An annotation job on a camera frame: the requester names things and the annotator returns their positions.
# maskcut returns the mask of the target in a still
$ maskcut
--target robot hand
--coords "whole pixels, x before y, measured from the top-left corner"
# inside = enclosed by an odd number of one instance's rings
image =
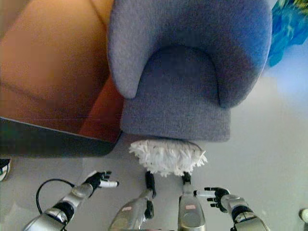
[[[109,181],[111,171],[90,173],[84,183],[89,183],[93,187],[93,192],[97,188],[115,188],[119,185],[118,181]]]
[[[225,195],[230,195],[229,190],[223,189],[223,188],[204,188],[205,191],[214,191],[215,197],[207,198],[207,201],[209,202],[215,202],[211,204],[211,207],[216,207],[221,210],[223,213],[227,213],[227,209],[224,208],[224,206],[221,204],[221,199]]]
[[[39,216],[30,221],[24,231],[62,231],[72,220],[81,204],[92,196],[97,188],[114,188],[119,185],[118,181],[109,181],[111,172],[92,172],[79,186],[73,185],[72,191],[63,197],[53,207],[45,210]]]
[[[207,197],[207,201],[214,202],[221,212],[229,213],[234,222],[232,231],[268,231],[264,222],[257,217],[248,206],[248,203],[239,196],[231,195],[223,188],[204,188],[204,192],[195,191],[195,195]]]

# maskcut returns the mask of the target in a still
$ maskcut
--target white feather duster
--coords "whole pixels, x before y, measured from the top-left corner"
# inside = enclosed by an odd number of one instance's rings
[[[170,173],[177,176],[183,176],[184,172],[191,174],[196,165],[199,167],[207,162],[205,151],[188,141],[136,141],[130,145],[129,152],[134,152],[148,171],[165,177]]]

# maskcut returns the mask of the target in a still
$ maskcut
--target chair backrest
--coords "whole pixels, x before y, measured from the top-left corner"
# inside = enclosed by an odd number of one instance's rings
[[[154,52],[177,45],[199,48],[210,55],[218,71],[220,100],[231,101],[239,95],[232,96],[223,87],[230,84],[225,78],[231,82],[237,78],[230,76],[230,68],[239,65],[231,73],[260,72],[270,35],[271,14],[265,0],[115,0],[109,28],[110,68],[120,93],[134,98]]]

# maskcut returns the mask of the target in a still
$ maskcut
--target blue object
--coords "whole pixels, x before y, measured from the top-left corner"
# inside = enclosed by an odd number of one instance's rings
[[[271,23],[266,0],[115,0],[108,60],[126,98],[122,130],[228,140],[230,108],[263,70]]]
[[[308,16],[291,2],[283,6],[279,1],[273,10],[272,43],[269,52],[269,66],[276,65],[284,50],[291,45],[301,45],[308,37]]]

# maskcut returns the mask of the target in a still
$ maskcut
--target white sticker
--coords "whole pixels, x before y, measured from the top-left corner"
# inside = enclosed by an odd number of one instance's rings
[[[130,211],[130,210],[131,210],[131,207],[122,208],[122,212],[124,212],[124,211]]]
[[[196,209],[195,205],[187,205],[185,209]]]

